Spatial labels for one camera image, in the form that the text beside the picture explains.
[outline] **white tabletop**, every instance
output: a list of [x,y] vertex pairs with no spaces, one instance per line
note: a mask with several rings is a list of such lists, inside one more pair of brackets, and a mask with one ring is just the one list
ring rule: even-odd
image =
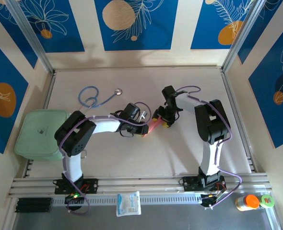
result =
[[[70,113],[79,110],[78,94],[89,85],[100,90],[99,103],[116,88],[121,88],[123,94],[88,110],[86,116],[108,115],[124,109],[130,102],[139,101],[147,103],[154,112],[165,102],[161,93],[165,86],[172,85],[175,89],[200,86],[202,91],[194,96],[206,101],[221,100],[234,134],[233,139],[223,145],[220,167],[234,173],[251,172],[219,69],[159,67],[62,71],[57,73],[48,108]],[[92,90],[85,91],[82,99],[94,94]],[[138,135],[124,138],[119,133],[93,135],[86,146],[88,155],[82,160],[82,171],[84,176],[95,177],[197,174],[202,149],[195,115],[183,111],[172,127],[158,126],[145,138]],[[30,177],[60,177],[62,171],[60,161],[34,161]]]

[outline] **white packet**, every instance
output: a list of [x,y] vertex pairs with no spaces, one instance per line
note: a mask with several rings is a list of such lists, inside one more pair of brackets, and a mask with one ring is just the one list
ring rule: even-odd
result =
[[140,215],[142,213],[140,192],[130,194],[118,194],[117,198],[117,217]]

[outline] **blue painting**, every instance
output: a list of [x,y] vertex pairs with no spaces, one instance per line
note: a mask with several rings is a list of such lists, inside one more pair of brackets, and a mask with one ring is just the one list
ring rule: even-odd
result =
[[4,153],[28,83],[0,50],[0,153]]
[[242,44],[238,57],[242,63],[246,60],[254,45],[257,43],[259,37],[265,30],[271,18],[276,13],[283,0],[267,0],[257,17],[255,23],[251,27],[244,43]]
[[[84,52],[68,0],[18,1],[41,45],[47,53]],[[26,39],[8,9],[0,0],[0,21],[12,39],[23,49]]]
[[253,0],[204,0],[191,49],[229,49]]
[[283,144],[283,33],[249,78],[274,146]]
[[178,0],[95,0],[105,51],[171,48]]

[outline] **green bottle cap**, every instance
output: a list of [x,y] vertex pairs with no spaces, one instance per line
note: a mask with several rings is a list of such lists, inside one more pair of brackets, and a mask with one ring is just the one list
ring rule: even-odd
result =
[[260,195],[258,196],[258,199],[263,208],[270,208],[275,205],[275,200],[271,195]]

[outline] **plastic bottle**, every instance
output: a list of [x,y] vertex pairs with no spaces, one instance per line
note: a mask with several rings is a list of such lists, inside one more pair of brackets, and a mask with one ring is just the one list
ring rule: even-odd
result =
[[238,210],[248,211],[257,209],[260,201],[255,195],[246,195],[236,199],[235,204]]
[[258,199],[260,201],[260,208],[271,208],[275,205],[275,200],[271,195],[260,195]]

